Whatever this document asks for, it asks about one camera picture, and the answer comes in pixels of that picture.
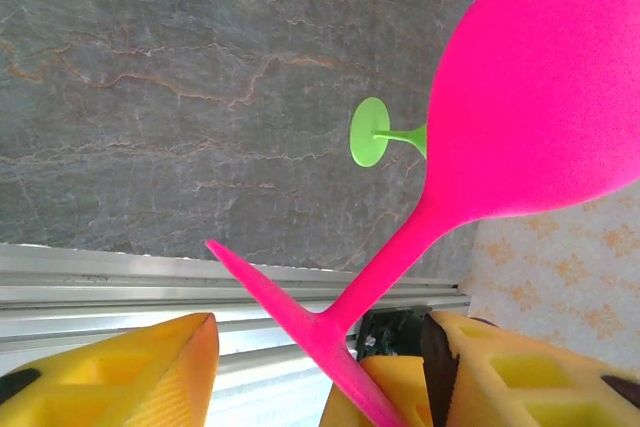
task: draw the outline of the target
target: gray marble surface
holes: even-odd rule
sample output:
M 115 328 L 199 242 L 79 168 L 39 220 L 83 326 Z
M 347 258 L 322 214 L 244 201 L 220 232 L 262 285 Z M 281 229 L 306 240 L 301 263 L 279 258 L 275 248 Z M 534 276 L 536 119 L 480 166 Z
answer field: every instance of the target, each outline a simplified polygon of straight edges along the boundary
M 424 160 L 350 158 L 381 97 L 424 122 L 463 0 L 0 0 L 0 242 L 357 270 Z M 413 274 L 458 277 L 475 226 Z

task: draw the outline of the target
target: green glass stem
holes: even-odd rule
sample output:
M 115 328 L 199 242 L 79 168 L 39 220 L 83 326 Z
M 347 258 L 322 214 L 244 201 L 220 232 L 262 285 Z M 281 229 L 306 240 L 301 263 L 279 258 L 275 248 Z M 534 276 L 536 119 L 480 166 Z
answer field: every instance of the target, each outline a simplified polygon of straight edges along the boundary
M 373 138 L 400 140 L 402 142 L 407 142 L 418 149 L 424 158 L 427 157 L 426 126 L 422 126 L 416 130 L 410 131 L 376 130 L 373 132 Z
M 389 139 L 389 140 L 401 140 L 403 142 L 409 142 L 413 144 L 413 137 L 411 137 L 411 132 L 400 131 L 400 130 L 377 130 L 373 133 L 374 138 L 378 139 Z

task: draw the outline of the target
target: pink wine glass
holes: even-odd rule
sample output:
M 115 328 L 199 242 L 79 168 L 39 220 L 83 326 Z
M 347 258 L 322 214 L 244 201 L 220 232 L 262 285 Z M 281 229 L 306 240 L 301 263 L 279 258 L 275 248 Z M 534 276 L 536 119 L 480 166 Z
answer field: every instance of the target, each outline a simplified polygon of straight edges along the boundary
M 428 175 L 406 223 L 325 312 L 207 246 L 379 426 L 402 420 L 349 355 L 348 329 L 448 231 L 560 209 L 640 177 L 640 0 L 476 0 L 438 68 Z

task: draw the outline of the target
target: black object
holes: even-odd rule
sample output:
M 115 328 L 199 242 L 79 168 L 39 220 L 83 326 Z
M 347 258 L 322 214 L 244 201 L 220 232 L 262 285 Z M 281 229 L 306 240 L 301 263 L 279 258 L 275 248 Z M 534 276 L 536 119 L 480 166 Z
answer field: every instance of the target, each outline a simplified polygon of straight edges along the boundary
M 487 319 L 481 319 L 480 317 L 469 317 L 469 318 L 473 320 L 477 320 L 478 322 L 482 322 L 483 324 L 488 324 L 493 327 L 498 327 L 496 324 L 494 324 L 493 322 L 489 322 Z
M 601 379 L 618 394 L 631 402 L 636 409 L 640 409 L 640 384 L 615 375 L 603 375 Z
M 38 380 L 42 374 L 36 369 L 24 369 L 0 377 L 0 405 Z
M 374 309 L 362 318 L 356 341 L 356 359 L 370 355 L 422 356 L 420 335 L 427 306 Z
M 453 357 L 447 333 L 430 315 L 424 318 L 421 346 L 433 427 L 445 427 L 460 357 Z

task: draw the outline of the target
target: wine glass stem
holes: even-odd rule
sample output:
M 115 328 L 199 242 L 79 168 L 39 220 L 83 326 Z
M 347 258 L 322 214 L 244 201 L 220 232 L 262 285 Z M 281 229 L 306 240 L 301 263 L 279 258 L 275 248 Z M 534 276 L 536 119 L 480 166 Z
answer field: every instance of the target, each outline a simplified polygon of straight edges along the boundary
M 401 140 L 403 142 L 409 142 L 413 144 L 413 138 L 411 132 L 398 131 L 398 130 L 376 130 L 373 132 L 373 137 L 377 139 L 391 139 Z
M 334 322 L 341 332 L 348 332 L 431 244 L 459 224 L 457 215 L 446 206 L 421 199 L 404 225 L 320 315 Z

